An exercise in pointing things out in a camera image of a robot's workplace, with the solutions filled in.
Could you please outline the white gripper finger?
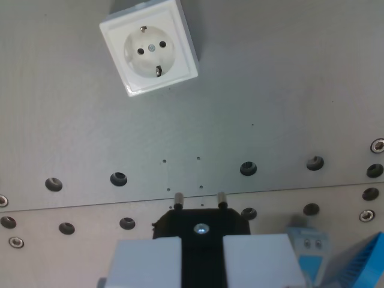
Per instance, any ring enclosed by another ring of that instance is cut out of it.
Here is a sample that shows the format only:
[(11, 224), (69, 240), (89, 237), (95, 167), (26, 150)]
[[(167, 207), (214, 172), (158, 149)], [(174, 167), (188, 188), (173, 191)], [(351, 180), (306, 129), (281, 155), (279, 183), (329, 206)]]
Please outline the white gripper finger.
[(166, 237), (119, 241), (105, 286), (181, 287), (181, 239)]
[(228, 287), (305, 287), (286, 234), (223, 237)]

